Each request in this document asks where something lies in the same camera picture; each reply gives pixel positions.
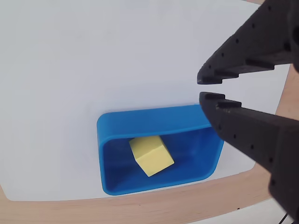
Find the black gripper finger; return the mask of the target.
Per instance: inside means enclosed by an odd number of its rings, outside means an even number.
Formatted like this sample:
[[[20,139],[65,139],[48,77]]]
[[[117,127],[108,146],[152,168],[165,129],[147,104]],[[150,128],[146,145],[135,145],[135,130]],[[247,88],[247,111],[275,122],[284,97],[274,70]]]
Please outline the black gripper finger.
[[[298,221],[299,122],[243,108],[218,93],[201,92],[199,103],[222,140],[270,172],[270,194]]]
[[[204,63],[198,84],[293,64],[299,69],[299,2],[266,0]]]

